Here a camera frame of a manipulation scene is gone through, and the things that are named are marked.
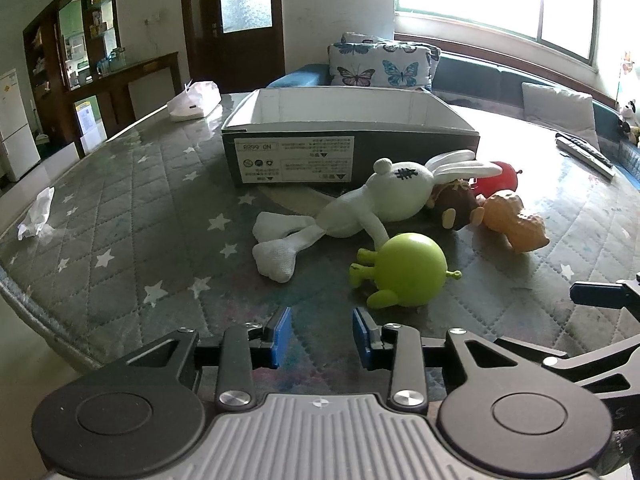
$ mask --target refrigerator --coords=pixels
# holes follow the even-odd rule
[[[18,182],[39,161],[14,69],[0,76],[0,166]]]

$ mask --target crumpled tissue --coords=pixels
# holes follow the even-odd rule
[[[38,193],[24,220],[18,225],[18,240],[40,234],[49,219],[53,192],[54,188],[47,187]]]

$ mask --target printed label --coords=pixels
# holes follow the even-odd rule
[[[243,184],[350,182],[353,136],[235,139]]]

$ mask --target butterfly pillow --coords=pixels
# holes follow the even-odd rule
[[[429,49],[388,43],[334,43],[329,46],[332,85],[420,89],[430,82]]]
[[[384,40],[383,38],[379,38],[378,36],[368,36],[367,34],[357,34],[356,32],[344,32],[342,37],[340,38],[341,43],[388,43],[388,44],[408,44],[415,46],[425,46],[430,52],[428,54],[428,63],[429,63],[429,82],[426,84],[426,89],[431,90],[431,82],[436,75],[436,69],[438,67],[438,63],[440,62],[440,54],[442,51],[439,47],[429,44],[429,43],[415,43],[410,41],[395,41],[395,40]]]

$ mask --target circular black disc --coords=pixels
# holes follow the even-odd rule
[[[137,478],[190,450],[204,422],[202,403],[179,384],[71,384],[37,407],[31,432],[44,461],[74,478]]]
[[[442,403],[437,427],[455,451],[512,478],[558,478],[599,457],[611,418],[597,397],[552,374],[527,381],[501,370],[499,380],[497,369],[490,381],[471,378]]]

